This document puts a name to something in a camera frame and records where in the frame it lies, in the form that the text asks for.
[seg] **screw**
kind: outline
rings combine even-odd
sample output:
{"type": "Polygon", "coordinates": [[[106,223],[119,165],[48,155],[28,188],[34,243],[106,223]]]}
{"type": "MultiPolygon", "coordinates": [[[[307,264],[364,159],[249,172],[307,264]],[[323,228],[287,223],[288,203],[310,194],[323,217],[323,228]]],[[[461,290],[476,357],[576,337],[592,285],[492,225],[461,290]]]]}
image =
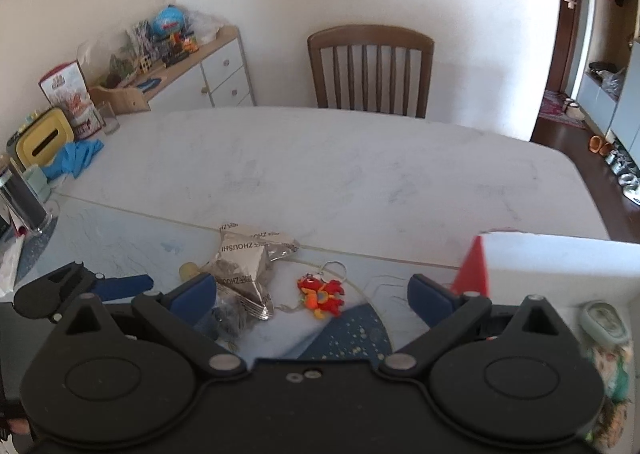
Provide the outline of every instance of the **screw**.
{"type": "Polygon", "coordinates": [[[233,371],[242,364],[240,358],[228,353],[213,355],[209,359],[209,367],[217,371],[233,371]]]}
{"type": "Polygon", "coordinates": [[[418,365],[418,361],[406,353],[394,353],[385,358],[385,364],[395,371],[407,371],[418,365]]]}
{"type": "Polygon", "coordinates": [[[305,378],[308,378],[309,380],[315,380],[321,376],[322,373],[316,369],[309,369],[305,371],[305,378]]]}
{"type": "Polygon", "coordinates": [[[305,377],[302,376],[300,373],[289,373],[286,376],[286,379],[288,382],[291,382],[292,384],[299,384],[305,379],[305,377]]]}

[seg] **red patterned carpet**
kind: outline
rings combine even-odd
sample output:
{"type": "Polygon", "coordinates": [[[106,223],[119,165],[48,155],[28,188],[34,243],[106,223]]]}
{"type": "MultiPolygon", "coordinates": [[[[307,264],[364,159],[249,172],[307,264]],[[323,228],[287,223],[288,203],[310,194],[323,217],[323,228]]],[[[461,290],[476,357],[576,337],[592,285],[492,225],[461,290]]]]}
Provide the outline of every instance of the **red patterned carpet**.
{"type": "Polygon", "coordinates": [[[551,93],[545,91],[545,96],[542,98],[542,106],[538,113],[539,118],[545,118],[546,120],[552,120],[554,122],[560,122],[561,124],[567,124],[568,126],[578,127],[579,129],[587,129],[587,124],[580,120],[574,120],[569,118],[562,112],[562,104],[567,96],[562,93],[551,93]]]}

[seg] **red toy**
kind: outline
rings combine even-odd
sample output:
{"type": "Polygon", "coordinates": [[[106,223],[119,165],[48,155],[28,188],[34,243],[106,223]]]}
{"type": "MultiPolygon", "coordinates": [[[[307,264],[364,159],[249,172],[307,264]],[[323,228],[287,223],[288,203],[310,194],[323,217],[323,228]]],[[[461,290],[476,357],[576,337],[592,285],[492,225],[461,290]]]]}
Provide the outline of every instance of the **red toy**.
{"type": "Polygon", "coordinates": [[[339,317],[340,306],[344,301],[338,295],[344,295],[344,288],[339,280],[325,282],[312,274],[306,274],[298,280],[298,289],[305,296],[305,307],[314,313],[317,319],[324,318],[324,312],[339,317]]]}

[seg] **dark brown floor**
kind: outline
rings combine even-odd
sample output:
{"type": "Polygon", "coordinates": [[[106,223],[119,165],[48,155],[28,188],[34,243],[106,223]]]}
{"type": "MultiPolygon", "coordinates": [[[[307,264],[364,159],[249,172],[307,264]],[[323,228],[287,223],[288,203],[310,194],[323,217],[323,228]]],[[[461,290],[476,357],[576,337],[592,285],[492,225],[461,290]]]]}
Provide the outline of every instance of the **dark brown floor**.
{"type": "Polygon", "coordinates": [[[539,118],[531,141],[563,152],[580,171],[612,240],[640,243],[640,206],[626,199],[601,156],[589,152],[593,133],[539,118]]]}

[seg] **glass cup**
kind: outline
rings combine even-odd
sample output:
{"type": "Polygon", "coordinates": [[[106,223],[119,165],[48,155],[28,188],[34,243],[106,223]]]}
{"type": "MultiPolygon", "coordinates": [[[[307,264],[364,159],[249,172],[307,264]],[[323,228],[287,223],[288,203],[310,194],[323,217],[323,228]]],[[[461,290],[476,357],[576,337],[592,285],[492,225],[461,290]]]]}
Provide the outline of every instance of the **glass cup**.
{"type": "Polygon", "coordinates": [[[116,132],[120,127],[120,123],[113,112],[111,104],[108,102],[100,102],[96,109],[98,111],[98,117],[100,118],[104,134],[116,132]]]}

